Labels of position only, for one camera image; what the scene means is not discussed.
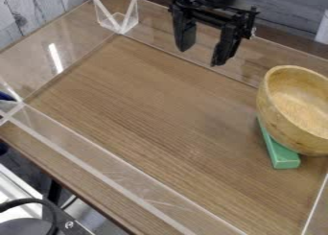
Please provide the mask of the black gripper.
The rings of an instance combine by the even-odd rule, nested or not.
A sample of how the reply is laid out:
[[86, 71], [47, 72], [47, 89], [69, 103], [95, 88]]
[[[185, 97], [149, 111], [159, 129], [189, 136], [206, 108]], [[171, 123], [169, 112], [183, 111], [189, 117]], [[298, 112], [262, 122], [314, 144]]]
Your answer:
[[219, 41], [213, 48], [210, 66], [223, 65], [234, 57], [241, 38], [251, 38], [254, 35], [254, 19], [259, 11], [238, 0], [171, 0], [171, 5], [174, 40], [181, 52], [195, 41], [194, 18], [217, 28], [223, 26]]

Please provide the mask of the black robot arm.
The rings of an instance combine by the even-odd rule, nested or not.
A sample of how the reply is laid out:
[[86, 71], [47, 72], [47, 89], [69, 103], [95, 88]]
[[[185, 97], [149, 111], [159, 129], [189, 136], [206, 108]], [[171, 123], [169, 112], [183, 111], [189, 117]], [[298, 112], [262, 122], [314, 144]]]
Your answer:
[[242, 39], [254, 36], [257, 8], [238, 8], [234, 2], [235, 0], [171, 0], [169, 5], [174, 42], [181, 52], [195, 43], [197, 23], [219, 29], [210, 66], [223, 65], [234, 57]]

